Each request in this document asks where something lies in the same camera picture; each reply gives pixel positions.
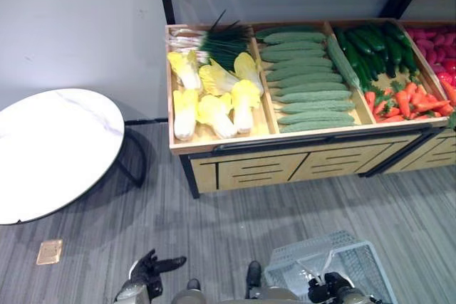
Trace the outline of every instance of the wooden drawer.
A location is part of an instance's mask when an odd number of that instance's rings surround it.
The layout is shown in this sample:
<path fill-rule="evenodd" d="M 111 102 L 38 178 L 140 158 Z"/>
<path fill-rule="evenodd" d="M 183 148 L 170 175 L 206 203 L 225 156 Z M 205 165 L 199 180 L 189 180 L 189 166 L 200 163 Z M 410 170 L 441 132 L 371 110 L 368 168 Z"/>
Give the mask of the wooden drawer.
<path fill-rule="evenodd" d="M 199 192 L 367 172 L 418 135 L 192 159 Z"/>
<path fill-rule="evenodd" d="M 443 167 L 451 164 L 456 164 L 456 133 L 452 130 L 445 130 L 393 165 L 385 173 Z"/>

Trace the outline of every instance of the plastic shopping basket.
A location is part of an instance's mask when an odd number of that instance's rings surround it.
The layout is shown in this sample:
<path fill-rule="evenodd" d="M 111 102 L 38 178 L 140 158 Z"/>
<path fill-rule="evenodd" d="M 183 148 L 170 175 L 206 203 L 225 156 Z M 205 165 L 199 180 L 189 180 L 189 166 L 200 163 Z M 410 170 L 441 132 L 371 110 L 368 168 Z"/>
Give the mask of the plastic shopping basket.
<path fill-rule="evenodd" d="M 330 252 L 332 258 L 325 268 Z M 288 288 L 305 303 L 311 303 L 307 298 L 308 281 L 314 277 L 312 273 L 320 274 L 323 269 L 324 273 L 340 273 L 365 295 L 398 304 L 373 245 L 346 231 L 274 250 L 264 276 L 268 285 Z"/>

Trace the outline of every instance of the fake vegetable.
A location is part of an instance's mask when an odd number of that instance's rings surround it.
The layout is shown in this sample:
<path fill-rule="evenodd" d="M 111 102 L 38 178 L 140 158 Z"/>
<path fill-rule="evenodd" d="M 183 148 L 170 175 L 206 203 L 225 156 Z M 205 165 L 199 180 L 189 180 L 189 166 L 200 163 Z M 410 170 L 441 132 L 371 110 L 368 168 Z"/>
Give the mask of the fake vegetable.
<path fill-rule="evenodd" d="M 223 95 L 232 91 L 239 79 L 228 73 L 216 61 L 210 59 L 211 65 L 204 65 L 199 69 L 204 90 L 212 95 Z"/>
<path fill-rule="evenodd" d="M 234 107 L 234 126 L 238 133 L 249 133 L 254 125 L 252 108 L 259 106 L 258 87 L 249 80 L 236 83 L 231 91 Z"/>
<path fill-rule="evenodd" d="M 172 92 L 174 99 L 174 135 L 178 140 L 190 140 L 195 132 L 198 92 L 186 89 Z"/>
<path fill-rule="evenodd" d="M 234 60 L 234 72 L 240 80 L 249 80 L 259 89 L 263 95 L 264 89 L 259 79 L 260 66 L 248 53 L 240 53 Z"/>
<path fill-rule="evenodd" d="M 172 71 L 175 72 L 185 89 L 201 91 L 202 85 L 197 72 L 197 55 L 195 51 L 189 53 L 171 52 L 167 54 Z"/>
<path fill-rule="evenodd" d="M 197 121 L 210 125 L 221 139 L 233 138 L 237 130 L 228 118 L 231 109 L 231 95 L 229 93 L 220 98 L 206 95 L 198 104 Z"/>

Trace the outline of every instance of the striped carpet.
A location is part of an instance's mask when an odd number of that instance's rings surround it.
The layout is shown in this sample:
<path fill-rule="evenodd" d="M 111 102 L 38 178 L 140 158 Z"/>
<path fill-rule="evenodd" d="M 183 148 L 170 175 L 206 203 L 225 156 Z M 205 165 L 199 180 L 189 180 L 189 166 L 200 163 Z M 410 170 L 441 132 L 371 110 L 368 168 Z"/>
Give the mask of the striped carpet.
<path fill-rule="evenodd" d="M 65 209 L 0 226 L 0 303 L 111 303 L 151 248 L 187 264 L 163 278 L 168 304 L 198 277 L 213 301 L 241 298 L 245 269 L 274 248 L 345 229 L 371 241 L 399 303 L 456 303 L 456 166 L 361 179 L 320 179 L 194 200 L 168 150 L 167 125 L 136 126 L 149 157 L 142 189 L 112 168 Z M 140 160 L 126 144 L 120 158 Z M 63 239 L 61 262 L 36 266 L 40 243 Z"/>

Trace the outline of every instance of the white wall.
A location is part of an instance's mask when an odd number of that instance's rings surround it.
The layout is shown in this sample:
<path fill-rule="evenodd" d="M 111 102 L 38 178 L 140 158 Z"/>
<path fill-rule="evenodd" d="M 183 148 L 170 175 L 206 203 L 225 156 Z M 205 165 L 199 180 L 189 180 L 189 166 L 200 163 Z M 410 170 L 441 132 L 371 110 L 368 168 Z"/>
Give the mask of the white wall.
<path fill-rule="evenodd" d="M 0 110 L 82 87 L 126 120 L 166 116 L 164 25 L 161 0 L 0 0 Z"/>
<path fill-rule="evenodd" d="M 178 22 L 376 16 L 386 0 L 173 0 Z M 455 0 L 416 0 L 408 17 L 453 19 Z M 42 90 L 111 97 L 126 120 L 164 117 L 161 0 L 0 0 L 0 110 Z"/>

